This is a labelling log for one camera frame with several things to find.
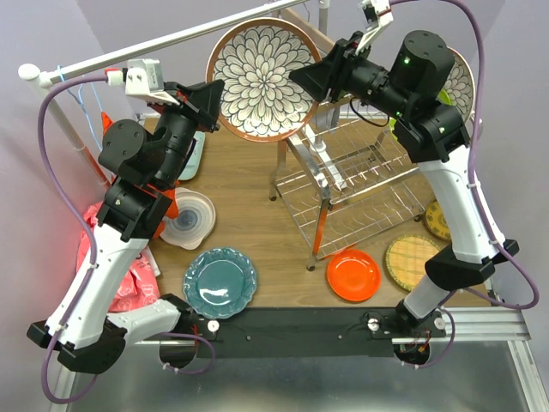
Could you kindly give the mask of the large floral plate brown rim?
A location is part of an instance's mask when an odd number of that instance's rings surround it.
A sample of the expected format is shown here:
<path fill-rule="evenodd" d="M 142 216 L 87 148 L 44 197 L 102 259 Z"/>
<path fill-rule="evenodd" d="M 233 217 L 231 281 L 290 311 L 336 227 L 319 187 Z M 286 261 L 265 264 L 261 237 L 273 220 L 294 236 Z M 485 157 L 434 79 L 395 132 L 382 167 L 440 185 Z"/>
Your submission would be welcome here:
<path fill-rule="evenodd" d="M 468 62 L 455 49 L 449 48 L 454 56 L 453 67 L 438 98 L 446 105 L 454 106 L 466 123 L 474 114 L 476 89 L 474 75 Z"/>

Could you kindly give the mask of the orange plate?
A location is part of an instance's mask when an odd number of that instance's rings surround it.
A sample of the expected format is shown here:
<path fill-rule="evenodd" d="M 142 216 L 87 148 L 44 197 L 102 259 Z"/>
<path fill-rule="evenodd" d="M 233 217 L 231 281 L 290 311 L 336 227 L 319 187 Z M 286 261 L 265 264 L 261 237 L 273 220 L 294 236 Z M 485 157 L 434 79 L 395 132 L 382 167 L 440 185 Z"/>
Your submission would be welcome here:
<path fill-rule="evenodd" d="M 359 303 L 370 299 L 378 291 L 381 271 L 375 260 L 367 253 L 347 249 L 330 259 L 326 279 L 337 296 Z"/>

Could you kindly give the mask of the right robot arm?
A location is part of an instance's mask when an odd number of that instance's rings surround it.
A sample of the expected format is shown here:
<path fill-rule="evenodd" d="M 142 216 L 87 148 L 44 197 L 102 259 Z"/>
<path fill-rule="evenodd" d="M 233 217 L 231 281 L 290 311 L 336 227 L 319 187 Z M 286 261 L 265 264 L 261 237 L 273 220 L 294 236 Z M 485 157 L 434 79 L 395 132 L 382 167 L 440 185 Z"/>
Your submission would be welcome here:
<path fill-rule="evenodd" d="M 425 263 L 425 275 L 395 309 L 395 327 L 414 336 L 457 289 L 481 284 L 511 260 L 517 242 L 498 230 L 468 163 L 472 141 L 462 115 L 438 95 L 455 58 L 436 34 L 408 33 L 390 70 L 359 51 L 358 33 L 338 40 L 321 61 L 292 70 L 290 79 L 315 101 L 350 94 L 395 120 L 393 133 L 429 182 L 451 244 Z"/>

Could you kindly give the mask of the woven bamboo plate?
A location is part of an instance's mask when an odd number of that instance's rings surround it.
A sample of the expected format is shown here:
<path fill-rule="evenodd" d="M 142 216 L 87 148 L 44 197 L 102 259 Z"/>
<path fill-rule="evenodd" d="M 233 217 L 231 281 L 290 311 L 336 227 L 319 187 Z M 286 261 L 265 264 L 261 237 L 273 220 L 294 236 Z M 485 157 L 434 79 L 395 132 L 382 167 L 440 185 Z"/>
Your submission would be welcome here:
<path fill-rule="evenodd" d="M 384 264 L 393 281 L 411 292 L 425 275 L 425 263 L 440 251 L 441 248 L 426 237 L 404 235 L 389 244 Z"/>

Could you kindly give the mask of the yellow patterned dark plate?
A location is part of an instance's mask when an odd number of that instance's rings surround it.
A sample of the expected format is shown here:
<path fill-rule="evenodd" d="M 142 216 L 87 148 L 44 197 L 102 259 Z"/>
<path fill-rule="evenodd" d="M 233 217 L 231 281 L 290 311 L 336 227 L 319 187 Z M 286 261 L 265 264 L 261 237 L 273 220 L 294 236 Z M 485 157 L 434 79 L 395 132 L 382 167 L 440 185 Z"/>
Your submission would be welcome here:
<path fill-rule="evenodd" d="M 449 226 L 436 199 L 431 200 L 426 206 L 423 220 L 432 235 L 440 240 L 451 241 Z"/>

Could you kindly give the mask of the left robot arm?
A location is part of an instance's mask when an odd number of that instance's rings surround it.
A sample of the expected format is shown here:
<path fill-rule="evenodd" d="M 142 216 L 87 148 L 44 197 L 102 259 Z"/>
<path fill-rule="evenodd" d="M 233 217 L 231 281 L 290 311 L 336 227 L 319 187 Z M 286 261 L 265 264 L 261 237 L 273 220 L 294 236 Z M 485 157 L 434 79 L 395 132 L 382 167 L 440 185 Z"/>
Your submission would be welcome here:
<path fill-rule="evenodd" d="M 116 176 L 87 229 L 90 248 L 68 293 L 46 320 L 30 325 L 27 336 L 77 373 L 98 375 L 124 349 L 152 336 L 196 337 L 196 316 L 173 294 L 128 312 L 113 313 L 113 298 L 133 262 L 160 230 L 172 206 L 169 191 L 186 166 L 197 131 L 219 129 L 221 80 L 190 87 L 166 84 L 173 103 L 160 110 L 154 132 L 132 119 L 106 128 L 100 165 Z"/>

